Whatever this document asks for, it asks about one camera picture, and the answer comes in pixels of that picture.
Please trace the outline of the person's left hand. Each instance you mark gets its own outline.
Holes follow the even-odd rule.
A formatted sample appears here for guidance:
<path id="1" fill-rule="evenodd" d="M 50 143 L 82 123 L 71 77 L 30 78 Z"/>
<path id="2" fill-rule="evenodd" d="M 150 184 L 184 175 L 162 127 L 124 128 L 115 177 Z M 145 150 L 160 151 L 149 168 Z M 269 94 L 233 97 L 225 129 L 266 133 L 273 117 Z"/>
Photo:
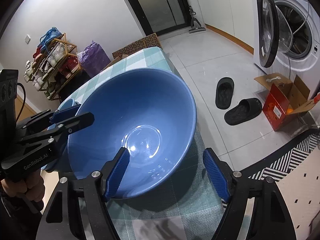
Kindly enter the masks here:
<path id="1" fill-rule="evenodd" d="M 40 170 L 33 172 L 27 179 L 13 182 L 7 179 L 1 180 L 3 190 L 9 197 L 16 197 L 25 194 L 30 201 L 39 202 L 45 194 L 44 179 L 41 177 Z"/>

